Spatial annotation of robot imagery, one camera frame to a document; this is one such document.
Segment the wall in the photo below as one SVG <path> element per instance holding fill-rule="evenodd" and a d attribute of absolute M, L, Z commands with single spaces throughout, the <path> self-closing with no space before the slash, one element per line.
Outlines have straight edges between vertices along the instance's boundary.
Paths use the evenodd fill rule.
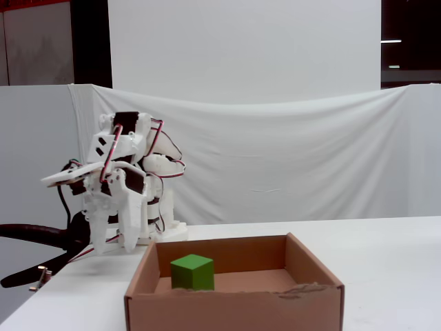
<path fill-rule="evenodd" d="M 109 0 L 113 87 L 214 103 L 380 89 L 380 0 Z"/>
<path fill-rule="evenodd" d="M 69 2 L 3 15 L 10 85 L 74 82 Z"/>
<path fill-rule="evenodd" d="M 67 86 L 0 88 L 0 223 L 31 223 L 65 228 L 66 213 L 56 188 L 40 179 L 79 156 L 72 99 Z M 65 189 L 72 215 L 81 200 Z M 0 237 L 0 279 L 54 258 L 63 251 Z M 33 295 L 28 286 L 0 287 L 0 323 Z"/>
<path fill-rule="evenodd" d="M 6 63 L 5 31 L 3 13 L 0 12 L 0 86 L 8 85 L 8 64 Z"/>

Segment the cardboard box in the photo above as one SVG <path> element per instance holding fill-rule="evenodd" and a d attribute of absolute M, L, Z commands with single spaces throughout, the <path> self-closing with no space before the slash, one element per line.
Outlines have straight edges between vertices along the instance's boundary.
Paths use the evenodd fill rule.
<path fill-rule="evenodd" d="M 170 262 L 214 260 L 215 291 L 172 290 Z M 339 331 L 344 285 L 297 238 L 152 243 L 125 295 L 127 330 Z"/>

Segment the table surface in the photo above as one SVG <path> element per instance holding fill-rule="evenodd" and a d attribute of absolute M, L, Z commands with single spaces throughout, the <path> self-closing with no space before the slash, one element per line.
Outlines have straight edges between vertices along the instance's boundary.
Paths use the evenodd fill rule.
<path fill-rule="evenodd" d="M 189 239 L 288 232 L 346 285 L 344 330 L 440 329 L 441 217 L 195 225 Z M 0 331 L 125 330 L 123 296 L 144 251 L 114 246 L 67 265 Z"/>

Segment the white 3d-printed robot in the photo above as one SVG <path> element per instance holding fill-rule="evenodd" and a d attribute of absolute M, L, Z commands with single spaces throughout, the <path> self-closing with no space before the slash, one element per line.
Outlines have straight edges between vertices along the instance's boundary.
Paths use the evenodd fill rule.
<path fill-rule="evenodd" d="M 125 249 L 137 243 L 187 240 L 187 226 L 175 221 L 173 192 L 163 179 L 183 175 L 182 153 L 162 131 L 163 122 L 149 114 L 102 114 L 100 133 L 93 136 L 85 165 L 71 166 L 41 181 L 69 185 L 83 194 L 84 215 L 90 223 L 95 250 L 104 250 L 109 219 L 117 215 Z"/>

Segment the green cube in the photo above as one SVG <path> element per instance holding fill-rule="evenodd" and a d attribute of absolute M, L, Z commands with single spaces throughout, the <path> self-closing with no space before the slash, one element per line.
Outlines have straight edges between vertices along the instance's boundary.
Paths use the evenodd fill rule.
<path fill-rule="evenodd" d="M 195 254 L 171 262 L 172 288 L 214 290 L 214 262 Z"/>

